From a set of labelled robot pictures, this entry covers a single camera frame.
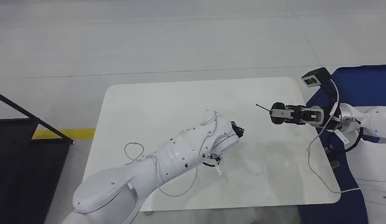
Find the blue platform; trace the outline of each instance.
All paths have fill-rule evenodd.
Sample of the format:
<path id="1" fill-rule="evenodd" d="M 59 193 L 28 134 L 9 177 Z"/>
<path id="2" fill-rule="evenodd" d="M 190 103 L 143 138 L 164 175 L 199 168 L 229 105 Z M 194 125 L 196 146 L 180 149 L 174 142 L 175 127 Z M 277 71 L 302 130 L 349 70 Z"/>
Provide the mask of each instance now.
<path id="1" fill-rule="evenodd" d="M 386 106 L 386 65 L 339 68 L 332 74 L 337 84 L 340 100 L 352 106 Z M 328 106 L 327 95 L 319 89 L 307 102 L 307 107 Z M 326 147 L 330 133 L 321 136 Z M 343 150 L 343 143 L 334 136 L 331 141 L 334 149 Z M 356 188 L 356 184 L 345 154 L 333 154 L 340 166 L 333 169 L 341 190 Z M 300 205 L 298 211 L 303 224 L 368 224 L 362 192 L 351 191 L 341 194 L 337 203 L 324 205 Z"/>

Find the black surface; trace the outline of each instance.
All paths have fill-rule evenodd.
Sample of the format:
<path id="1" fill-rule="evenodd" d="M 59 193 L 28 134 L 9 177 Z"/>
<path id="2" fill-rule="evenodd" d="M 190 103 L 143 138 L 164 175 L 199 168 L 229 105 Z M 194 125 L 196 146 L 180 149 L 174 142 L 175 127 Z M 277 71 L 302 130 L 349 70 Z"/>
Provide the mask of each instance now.
<path id="1" fill-rule="evenodd" d="M 0 223 L 43 224 L 71 142 L 31 140 L 0 210 Z"/>
<path id="2" fill-rule="evenodd" d="M 0 204 L 37 127 L 29 118 L 0 120 Z"/>

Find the yellow line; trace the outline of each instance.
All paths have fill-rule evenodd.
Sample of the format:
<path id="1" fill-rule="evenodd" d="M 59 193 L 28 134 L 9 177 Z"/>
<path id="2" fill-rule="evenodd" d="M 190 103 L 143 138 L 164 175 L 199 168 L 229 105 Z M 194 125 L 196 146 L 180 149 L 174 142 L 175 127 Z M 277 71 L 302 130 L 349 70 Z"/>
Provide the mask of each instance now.
<path id="1" fill-rule="evenodd" d="M 95 134 L 95 129 L 59 129 L 59 131 L 74 140 L 93 139 Z M 46 129 L 36 130 L 34 136 L 32 137 L 32 139 L 48 139 L 48 138 L 60 138 L 60 137 L 55 133 L 52 133 L 50 130 L 46 130 Z"/>

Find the cable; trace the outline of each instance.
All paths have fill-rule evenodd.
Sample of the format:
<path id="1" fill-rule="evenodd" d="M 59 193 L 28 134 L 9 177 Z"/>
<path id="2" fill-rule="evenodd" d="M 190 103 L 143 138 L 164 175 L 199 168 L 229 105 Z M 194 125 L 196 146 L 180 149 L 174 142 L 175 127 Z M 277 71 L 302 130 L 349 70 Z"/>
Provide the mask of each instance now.
<path id="1" fill-rule="evenodd" d="M 197 164 L 196 164 L 196 167 L 195 167 L 194 180 L 193 180 L 191 186 L 190 186 L 184 193 L 182 193 L 182 194 L 176 194 L 176 195 L 174 195 L 174 194 L 168 194 L 168 193 L 164 192 L 164 191 L 161 189 L 161 186 L 160 186 L 159 183 L 158 183 L 158 163 L 157 163 L 158 161 L 157 161 L 157 157 L 154 156 L 154 155 L 149 155 L 152 159 L 153 159 L 153 157 L 156 159 L 156 182 L 157 182 L 158 190 L 161 191 L 162 194 L 164 194 L 164 195 L 166 195 L 166 196 L 168 196 L 168 197 L 180 197 L 180 196 L 183 196 L 184 194 L 186 194 L 189 190 L 191 190 L 191 188 L 193 187 L 193 185 L 194 185 L 194 183 L 195 183 L 195 180 L 197 179 L 197 174 L 198 174 L 198 163 L 200 162 L 200 159 L 201 159 L 201 149 L 203 148 L 206 139 L 207 139 L 208 137 L 213 136 L 213 134 L 214 134 L 214 133 L 216 132 L 216 130 L 217 130 L 217 112 L 216 112 L 216 111 L 215 111 L 215 122 L 216 122 L 216 123 L 215 123 L 215 128 L 214 128 L 214 130 L 213 130 L 212 132 L 207 133 L 207 135 L 206 135 L 206 137 L 205 137 L 203 143 L 202 143 L 201 146 L 200 146 L 200 149 L 199 149 L 198 155 L 197 155 Z"/>
<path id="2" fill-rule="evenodd" d="M 358 120 L 355 120 L 359 125 L 362 124 L 360 121 Z M 334 135 L 334 133 L 331 133 L 330 136 L 328 136 L 328 139 L 327 139 L 327 149 L 329 149 L 330 151 L 332 152 L 335 152 L 335 153 L 347 153 L 351 150 L 353 150 L 356 146 L 358 146 L 358 143 L 359 141 L 361 140 L 362 136 L 363 136 L 363 127 L 360 127 L 359 128 L 359 135 L 358 137 L 356 138 L 355 142 L 353 145 L 351 145 L 349 148 L 345 149 L 345 150 L 335 150 L 333 149 L 331 146 L 330 146 L 330 142 L 331 142 L 331 138 L 332 136 Z"/>
<path id="3" fill-rule="evenodd" d="M 335 82 L 330 79 L 330 81 L 332 82 L 332 84 L 335 86 L 335 90 L 337 91 L 337 102 L 336 104 L 339 104 L 339 91 L 338 91 L 338 88 L 335 84 Z M 344 191 L 333 191 L 331 190 L 331 188 L 328 186 L 328 184 L 322 179 L 322 177 L 320 177 L 320 175 L 318 173 L 316 173 L 316 171 L 311 167 L 310 163 L 309 163 L 309 159 L 310 159 L 310 156 L 311 156 L 311 145 L 312 143 L 323 133 L 323 131 L 326 129 L 326 126 L 327 124 L 331 121 L 332 117 L 334 116 L 334 113 L 337 109 L 334 110 L 334 112 L 331 112 L 330 113 L 330 118 L 327 120 L 326 124 L 323 126 L 323 128 L 321 129 L 320 133 L 309 143 L 309 146 L 308 148 L 306 149 L 307 153 L 308 153 L 308 167 L 309 169 L 314 172 L 314 174 L 316 174 L 316 176 L 318 176 L 319 180 L 321 180 L 324 185 L 327 187 L 327 189 L 329 191 L 331 191 L 332 193 L 335 193 L 335 194 L 339 194 L 339 193 L 345 193 L 345 192 L 349 192 L 349 191 L 354 191 L 354 190 L 360 190 L 360 188 L 353 188 L 353 189 L 349 189 L 349 190 L 344 190 Z"/>
<path id="4" fill-rule="evenodd" d="M 129 146 L 130 144 L 139 145 L 139 146 L 142 147 L 142 152 L 137 156 L 137 158 L 134 158 L 134 159 L 133 159 L 133 158 L 131 158 L 131 157 L 127 154 L 126 148 L 127 148 L 127 146 Z M 130 143 L 128 143 L 128 144 L 125 145 L 124 151 L 125 151 L 126 157 L 128 157 L 129 159 L 132 160 L 130 163 L 125 164 L 125 165 L 129 165 L 129 164 L 131 164 L 131 163 L 134 162 L 134 161 L 141 161 L 141 160 L 138 159 L 138 158 L 141 157 L 141 155 L 144 153 L 145 147 L 144 147 L 142 144 L 138 143 L 138 142 L 130 142 Z"/>

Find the table top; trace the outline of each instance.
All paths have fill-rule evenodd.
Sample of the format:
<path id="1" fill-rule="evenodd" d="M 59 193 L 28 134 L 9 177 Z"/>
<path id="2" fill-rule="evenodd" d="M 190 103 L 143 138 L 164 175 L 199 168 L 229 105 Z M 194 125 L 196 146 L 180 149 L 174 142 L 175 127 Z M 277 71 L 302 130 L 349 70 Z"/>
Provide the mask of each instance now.
<path id="1" fill-rule="evenodd" d="M 237 208 L 250 206 L 334 203 L 331 193 L 307 165 L 306 148 L 316 136 L 313 127 L 274 125 L 267 111 L 274 102 L 304 104 L 296 82 L 288 77 L 114 85 L 105 95 L 84 180 L 129 160 L 128 142 L 140 142 L 145 154 L 183 129 L 199 125 L 216 110 L 245 134 L 224 154 L 220 167 L 201 165 L 192 189 L 178 198 L 154 191 L 141 211 Z M 128 148 L 136 156 L 140 147 Z M 312 145 L 311 165 L 333 190 L 340 190 L 320 141 Z M 163 186 L 184 192 L 191 170 Z"/>

